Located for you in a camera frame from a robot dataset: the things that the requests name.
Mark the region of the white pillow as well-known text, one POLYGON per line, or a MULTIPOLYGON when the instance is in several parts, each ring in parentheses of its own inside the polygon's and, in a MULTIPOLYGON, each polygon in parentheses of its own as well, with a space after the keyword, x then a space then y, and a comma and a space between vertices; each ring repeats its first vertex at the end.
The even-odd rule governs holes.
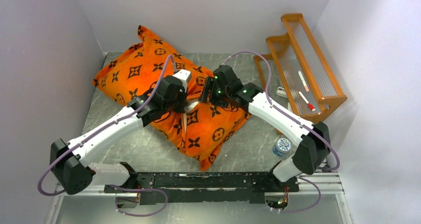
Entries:
POLYGON ((199 103, 199 101, 197 99, 187 101, 187 104, 184 108, 184 113, 182 115, 182 125, 183 125, 183 127, 182 127, 182 131, 183 131, 182 138, 183 138, 183 140, 186 139, 187 114, 190 113, 197 106, 198 103, 199 103))

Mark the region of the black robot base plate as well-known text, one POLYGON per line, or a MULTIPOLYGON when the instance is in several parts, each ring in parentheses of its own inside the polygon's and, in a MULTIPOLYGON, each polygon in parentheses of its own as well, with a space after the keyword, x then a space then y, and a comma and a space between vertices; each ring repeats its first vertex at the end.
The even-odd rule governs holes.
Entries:
POLYGON ((129 189, 143 189, 139 193, 140 205, 158 203, 248 202, 264 204, 269 194, 298 192, 297 178, 278 181, 268 172, 210 172, 170 173, 139 172, 122 189, 109 185, 104 192, 127 193, 129 189))

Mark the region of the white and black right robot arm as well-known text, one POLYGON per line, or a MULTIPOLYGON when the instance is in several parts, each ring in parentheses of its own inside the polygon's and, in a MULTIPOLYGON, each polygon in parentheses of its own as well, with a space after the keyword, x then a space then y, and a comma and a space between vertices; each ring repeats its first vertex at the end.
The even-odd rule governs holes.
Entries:
POLYGON ((242 109, 287 137, 295 147, 295 153, 271 169, 268 186, 273 191, 280 191, 295 176, 313 174, 331 152, 326 124, 305 120, 279 105, 257 85, 243 84, 230 66, 219 66, 213 76, 205 79, 199 101, 222 108, 242 109))

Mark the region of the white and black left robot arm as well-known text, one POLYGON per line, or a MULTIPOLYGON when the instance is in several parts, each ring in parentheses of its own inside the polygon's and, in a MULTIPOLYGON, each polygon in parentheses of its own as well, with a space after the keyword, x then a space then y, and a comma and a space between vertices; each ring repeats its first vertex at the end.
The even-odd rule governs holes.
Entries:
POLYGON ((63 192, 74 195, 90 184, 118 185, 125 192, 135 190, 138 179, 128 168, 93 161, 101 150, 160 120, 164 114, 183 112, 190 79, 191 73, 187 70, 168 75, 157 82, 150 96, 133 98, 116 115, 85 135, 68 142, 54 141, 50 148, 50 170, 63 192))

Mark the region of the orange patterned pillowcase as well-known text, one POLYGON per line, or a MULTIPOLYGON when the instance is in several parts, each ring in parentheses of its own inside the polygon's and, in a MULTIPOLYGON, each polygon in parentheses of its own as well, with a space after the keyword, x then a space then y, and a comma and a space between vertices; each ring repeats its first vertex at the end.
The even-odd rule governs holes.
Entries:
POLYGON ((173 107, 151 125, 207 171, 222 145, 251 115, 231 105, 199 102, 212 72, 196 66, 148 28, 139 26, 137 34, 140 42, 101 69, 93 85, 123 106, 142 97, 150 98, 152 105, 162 100, 164 107, 173 107))

